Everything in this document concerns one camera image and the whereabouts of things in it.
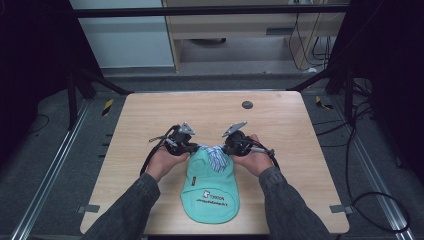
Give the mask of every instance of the small round sticker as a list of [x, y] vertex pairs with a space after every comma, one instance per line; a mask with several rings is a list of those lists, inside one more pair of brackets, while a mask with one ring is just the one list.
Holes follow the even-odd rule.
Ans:
[[251, 108], [253, 108], [253, 103], [252, 103], [251, 101], [244, 101], [244, 102], [241, 104], [241, 106], [242, 106], [244, 109], [251, 109]]

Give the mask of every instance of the human hand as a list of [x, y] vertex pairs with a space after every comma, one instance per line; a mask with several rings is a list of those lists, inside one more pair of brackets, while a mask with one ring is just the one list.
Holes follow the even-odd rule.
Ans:
[[161, 146], [152, 156], [146, 173], [159, 182], [175, 165], [187, 160], [189, 155], [189, 153], [183, 153], [180, 156], [174, 156], [166, 150], [165, 146]]
[[[250, 138], [254, 141], [259, 142], [258, 136], [256, 134], [253, 134], [250, 136]], [[231, 158], [233, 161], [237, 164], [242, 165], [243, 167], [247, 168], [249, 172], [257, 177], [265, 170], [272, 166], [271, 158], [262, 152], [253, 152], [250, 151], [249, 154], [246, 156], [235, 156], [232, 155]]]

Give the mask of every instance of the wall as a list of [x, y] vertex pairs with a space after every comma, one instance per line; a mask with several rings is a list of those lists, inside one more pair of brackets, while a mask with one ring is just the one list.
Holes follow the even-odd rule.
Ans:
[[[162, 7], [160, 0], [71, 0], [74, 9]], [[81, 26], [102, 69], [173, 67], [164, 17], [85, 18]]]

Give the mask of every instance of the table top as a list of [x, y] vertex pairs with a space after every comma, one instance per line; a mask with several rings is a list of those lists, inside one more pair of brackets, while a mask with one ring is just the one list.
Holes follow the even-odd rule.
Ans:
[[[250, 101], [253, 108], [244, 109]], [[340, 199], [320, 149], [303, 99], [298, 92], [173, 92], [138, 93], [127, 97], [110, 147], [90, 199], [98, 213], [86, 212], [84, 233], [138, 178], [146, 156], [172, 125], [187, 122], [195, 130], [191, 142], [216, 146], [231, 124], [247, 121], [241, 130], [257, 134], [275, 150], [283, 175], [331, 233], [349, 230], [344, 213], [332, 213]], [[258, 178], [236, 165], [240, 210], [224, 224], [202, 224], [185, 213], [180, 192], [187, 162], [175, 166], [159, 182], [161, 196], [151, 210], [146, 235], [161, 234], [268, 234], [264, 196]]]

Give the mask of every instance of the gray sleeve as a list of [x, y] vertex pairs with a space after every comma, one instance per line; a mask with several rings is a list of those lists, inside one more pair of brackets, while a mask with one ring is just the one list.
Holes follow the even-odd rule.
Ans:
[[156, 181], [144, 173], [91, 226], [82, 239], [140, 239], [150, 209], [160, 195]]
[[321, 219], [276, 167], [259, 176], [271, 239], [331, 239]]

